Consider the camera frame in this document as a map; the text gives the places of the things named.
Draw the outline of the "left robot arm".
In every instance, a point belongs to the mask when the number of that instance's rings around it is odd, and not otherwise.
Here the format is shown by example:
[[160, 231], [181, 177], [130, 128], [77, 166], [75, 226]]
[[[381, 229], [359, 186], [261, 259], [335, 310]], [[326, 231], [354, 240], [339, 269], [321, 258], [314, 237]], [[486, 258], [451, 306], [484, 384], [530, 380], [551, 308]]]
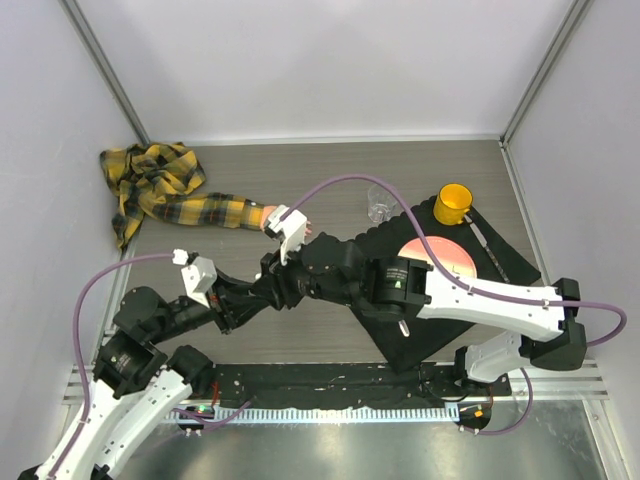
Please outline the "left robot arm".
[[268, 301], [245, 282], [224, 280], [203, 302], [165, 301], [149, 287], [129, 291], [114, 317], [117, 331], [100, 349], [86, 382], [84, 405], [53, 453], [23, 479], [115, 479], [156, 426], [183, 400], [210, 393], [213, 362], [186, 345], [173, 355], [158, 344], [215, 323], [228, 334]]

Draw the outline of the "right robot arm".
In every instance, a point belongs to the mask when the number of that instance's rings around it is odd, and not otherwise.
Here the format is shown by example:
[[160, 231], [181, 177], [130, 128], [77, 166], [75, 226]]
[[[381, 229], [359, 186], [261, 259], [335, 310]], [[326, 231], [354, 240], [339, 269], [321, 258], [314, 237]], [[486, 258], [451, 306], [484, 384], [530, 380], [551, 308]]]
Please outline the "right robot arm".
[[456, 350], [451, 380], [465, 395], [512, 370], [574, 371], [586, 334], [560, 286], [526, 287], [456, 275], [401, 256], [371, 258], [353, 241], [322, 234], [291, 253], [261, 260], [251, 291], [276, 310], [312, 298], [350, 309], [396, 372], [416, 367], [471, 325], [500, 329]]

